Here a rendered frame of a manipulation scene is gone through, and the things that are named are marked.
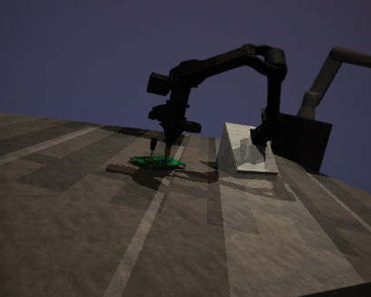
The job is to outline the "green circuit board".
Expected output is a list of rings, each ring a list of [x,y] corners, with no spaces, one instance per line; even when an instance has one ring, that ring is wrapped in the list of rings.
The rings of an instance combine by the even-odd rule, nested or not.
[[[155,150],[155,147],[157,145],[157,140],[158,139],[151,138],[151,142],[150,142],[151,153],[149,157],[130,157],[131,162],[134,159],[142,163],[143,165],[149,167],[149,172],[151,171],[152,167],[184,166],[184,169],[185,169],[186,167],[185,163],[182,163],[180,161],[177,161],[169,157],[171,148],[165,147],[165,156],[155,156],[155,157],[152,156],[153,150]]]

